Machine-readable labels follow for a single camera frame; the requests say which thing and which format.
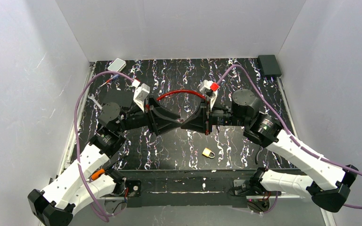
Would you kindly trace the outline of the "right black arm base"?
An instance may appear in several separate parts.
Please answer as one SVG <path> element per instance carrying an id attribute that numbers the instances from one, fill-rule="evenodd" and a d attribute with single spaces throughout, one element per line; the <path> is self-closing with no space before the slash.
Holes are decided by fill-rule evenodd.
<path id="1" fill-rule="evenodd" d="M 266 190 L 258 181 L 247 179 L 233 180 L 233 186 L 229 189 L 229 193 L 233 196 L 260 196 L 266 198 L 267 196 L 281 195 L 280 191 Z"/>

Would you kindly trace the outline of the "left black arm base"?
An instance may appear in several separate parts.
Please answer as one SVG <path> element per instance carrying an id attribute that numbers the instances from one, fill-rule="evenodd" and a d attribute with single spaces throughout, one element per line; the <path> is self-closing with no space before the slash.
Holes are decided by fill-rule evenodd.
<path id="1" fill-rule="evenodd" d="M 127 180 L 125 182 L 127 197 L 140 197 L 141 185 L 142 183 L 140 180 Z"/>

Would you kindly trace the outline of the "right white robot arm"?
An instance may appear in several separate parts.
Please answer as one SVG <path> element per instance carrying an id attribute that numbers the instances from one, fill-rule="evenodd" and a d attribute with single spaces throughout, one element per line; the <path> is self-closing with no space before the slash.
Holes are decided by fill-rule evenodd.
<path id="1" fill-rule="evenodd" d="M 202 101 L 181 128 L 208 135 L 213 126 L 242 126 L 249 141 L 284 157 L 303 172 L 293 175 L 258 168 L 249 180 L 231 189 L 233 195 L 285 192 L 310 198 L 326 211 L 338 212 L 357 175 L 326 163 L 314 151 L 305 152 L 277 119 L 260 112 L 261 106 L 261 100 L 252 91 L 237 90 L 231 96 L 231 107 L 210 106 Z"/>

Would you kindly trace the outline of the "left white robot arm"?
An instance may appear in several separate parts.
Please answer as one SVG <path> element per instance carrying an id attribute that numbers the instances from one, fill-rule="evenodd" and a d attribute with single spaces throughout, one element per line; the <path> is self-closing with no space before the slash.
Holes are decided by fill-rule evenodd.
<path id="1" fill-rule="evenodd" d="M 147 126 L 150 133 L 164 134 L 178 128 L 181 116 L 161 106 L 149 96 L 142 107 L 103 104 L 98 117 L 99 129 L 89 144 L 61 175 L 41 190 L 33 189 L 27 196 L 33 214 L 46 226 L 67 226 L 73 216 L 96 198 L 126 189 L 126 177 L 108 167 L 85 185 L 93 173 L 116 155 L 125 143 L 122 132 Z"/>

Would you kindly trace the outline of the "black flat box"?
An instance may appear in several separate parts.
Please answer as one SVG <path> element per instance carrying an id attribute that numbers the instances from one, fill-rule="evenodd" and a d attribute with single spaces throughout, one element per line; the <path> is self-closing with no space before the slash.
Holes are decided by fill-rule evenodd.
<path id="1" fill-rule="evenodd" d="M 132 91 L 111 89 L 107 92 L 102 102 L 104 105 L 113 102 L 117 103 L 120 107 L 130 108 L 133 103 L 133 95 Z"/>

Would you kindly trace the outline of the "brass padlock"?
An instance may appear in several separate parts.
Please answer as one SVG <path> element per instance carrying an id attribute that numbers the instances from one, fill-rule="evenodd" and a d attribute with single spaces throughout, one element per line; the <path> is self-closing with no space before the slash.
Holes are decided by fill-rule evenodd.
<path id="1" fill-rule="evenodd" d="M 212 152 L 209 148 L 205 148 L 202 151 L 202 155 L 206 158 L 210 158 L 210 159 L 214 159 L 215 158 L 215 153 Z"/>

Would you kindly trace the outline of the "red blue screwdriver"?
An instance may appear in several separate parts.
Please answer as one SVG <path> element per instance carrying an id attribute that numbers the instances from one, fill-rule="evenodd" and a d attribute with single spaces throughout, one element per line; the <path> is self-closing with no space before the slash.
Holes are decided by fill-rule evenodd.
<path id="1" fill-rule="evenodd" d="M 105 85 L 107 85 L 107 84 L 110 84 L 112 81 L 118 79 L 119 77 L 120 77 L 120 75 L 118 75 L 118 74 L 115 74 L 115 75 L 111 76 L 108 80 L 106 80 L 104 83 L 102 83 L 102 84 L 99 86 L 99 88 L 101 88 L 101 87 L 103 87 L 103 86 L 105 86 Z"/>

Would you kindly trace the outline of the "silver wrench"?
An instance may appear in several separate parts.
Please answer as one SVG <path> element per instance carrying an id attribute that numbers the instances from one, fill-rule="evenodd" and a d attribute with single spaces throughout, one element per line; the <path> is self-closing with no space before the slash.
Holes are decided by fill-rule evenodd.
<path id="1" fill-rule="evenodd" d="M 98 100 L 95 99 L 95 96 L 91 93 L 87 96 L 89 100 L 91 100 L 98 109 L 102 110 L 102 105 L 98 102 Z"/>

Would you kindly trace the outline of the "white rectangular box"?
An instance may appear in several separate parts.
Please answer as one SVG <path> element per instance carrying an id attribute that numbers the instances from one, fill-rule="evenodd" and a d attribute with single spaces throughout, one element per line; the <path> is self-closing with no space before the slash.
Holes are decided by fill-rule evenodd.
<path id="1" fill-rule="evenodd" d="M 121 72 L 126 67 L 126 62 L 120 58 L 116 58 L 111 64 L 107 67 L 108 71 Z"/>

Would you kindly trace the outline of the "black corner box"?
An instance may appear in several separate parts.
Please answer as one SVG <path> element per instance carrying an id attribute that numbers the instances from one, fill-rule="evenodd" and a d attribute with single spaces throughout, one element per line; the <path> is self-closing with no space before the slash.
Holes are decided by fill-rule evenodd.
<path id="1" fill-rule="evenodd" d="M 275 55 L 259 55 L 257 58 L 259 68 L 264 77 L 280 77 L 282 71 Z"/>

